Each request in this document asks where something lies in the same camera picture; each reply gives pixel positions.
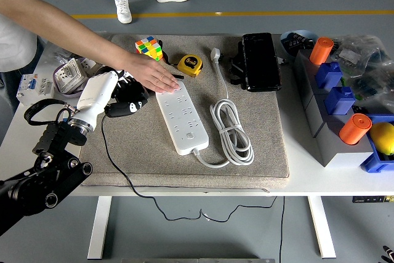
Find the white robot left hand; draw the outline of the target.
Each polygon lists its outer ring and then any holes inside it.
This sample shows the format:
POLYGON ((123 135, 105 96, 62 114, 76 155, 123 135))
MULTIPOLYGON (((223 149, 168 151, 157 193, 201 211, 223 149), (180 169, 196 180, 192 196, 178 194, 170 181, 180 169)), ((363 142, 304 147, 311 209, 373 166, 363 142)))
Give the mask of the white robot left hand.
POLYGON ((147 90, 128 72, 99 71, 90 78, 78 100, 77 111, 70 126, 86 135, 95 130, 97 117, 105 113, 110 118, 136 113, 148 102, 147 90))

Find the person's hand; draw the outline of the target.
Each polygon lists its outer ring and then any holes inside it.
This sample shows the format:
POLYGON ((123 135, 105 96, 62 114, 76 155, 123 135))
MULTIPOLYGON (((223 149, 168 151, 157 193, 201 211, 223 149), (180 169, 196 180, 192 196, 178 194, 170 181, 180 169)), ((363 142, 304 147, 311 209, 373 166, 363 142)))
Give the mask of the person's hand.
POLYGON ((121 68, 130 73, 144 87, 158 93, 172 93, 179 89, 177 80, 156 60, 143 54, 128 54, 121 68))

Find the black and white robot right hand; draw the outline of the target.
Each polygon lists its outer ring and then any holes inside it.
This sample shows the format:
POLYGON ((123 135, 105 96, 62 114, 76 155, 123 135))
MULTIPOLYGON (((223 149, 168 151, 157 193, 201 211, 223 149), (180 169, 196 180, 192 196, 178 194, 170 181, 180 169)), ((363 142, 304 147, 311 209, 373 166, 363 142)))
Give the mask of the black and white robot right hand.
POLYGON ((394 263, 394 251, 385 245, 382 248, 385 252, 385 255, 382 255, 380 258, 385 262, 394 263))

